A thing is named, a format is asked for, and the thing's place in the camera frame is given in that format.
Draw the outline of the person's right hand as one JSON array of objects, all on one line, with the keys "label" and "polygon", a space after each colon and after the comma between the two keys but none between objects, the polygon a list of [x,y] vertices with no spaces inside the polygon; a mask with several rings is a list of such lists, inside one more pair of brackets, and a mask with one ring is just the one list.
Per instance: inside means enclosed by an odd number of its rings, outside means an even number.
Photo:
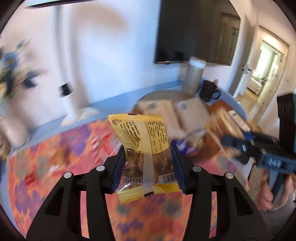
[{"label": "person's right hand", "polygon": [[290,174],[284,184],[284,191],[280,200],[273,203],[274,197],[268,185],[269,172],[265,170],[260,182],[260,190],[257,196],[257,207],[263,211],[275,211],[284,206],[293,193],[293,178],[294,174]]}]

